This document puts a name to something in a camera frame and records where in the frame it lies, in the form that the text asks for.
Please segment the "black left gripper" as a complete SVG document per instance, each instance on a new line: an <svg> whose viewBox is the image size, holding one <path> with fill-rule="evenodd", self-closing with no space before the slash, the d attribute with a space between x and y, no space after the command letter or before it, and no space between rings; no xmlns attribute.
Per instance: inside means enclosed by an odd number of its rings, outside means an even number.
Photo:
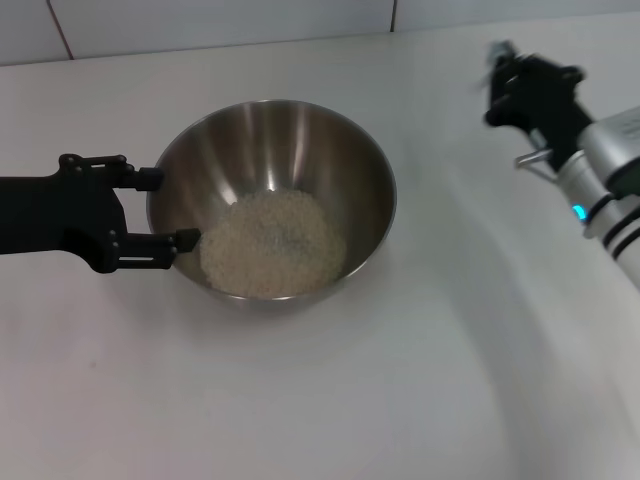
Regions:
<svg viewBox="0 0 640 480"><path fill-rule="evenodd" d="M121 154L64 154L49 176L3 177L1 253L63 251L102 274L116 269L168 270L179 255L194 250L201 231L126 233L124 210L114 193L116 188L157 191L163 180L161 169L136 169Z"/></svg>

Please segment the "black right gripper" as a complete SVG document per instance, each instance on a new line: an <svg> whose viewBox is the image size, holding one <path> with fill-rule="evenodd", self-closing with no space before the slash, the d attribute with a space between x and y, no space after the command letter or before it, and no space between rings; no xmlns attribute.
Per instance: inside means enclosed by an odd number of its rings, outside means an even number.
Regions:
<svg viewBox="0 0 640 480"><path fill-rule="evenodd" d="M592 123L576 100L576 87L585 79L582 68L536 54L517 58L509 40L491 45L488 62L486 123L514 127L529 136L538 133L550 151L547 164L562 167L578 151L578 137Z"/></svg>

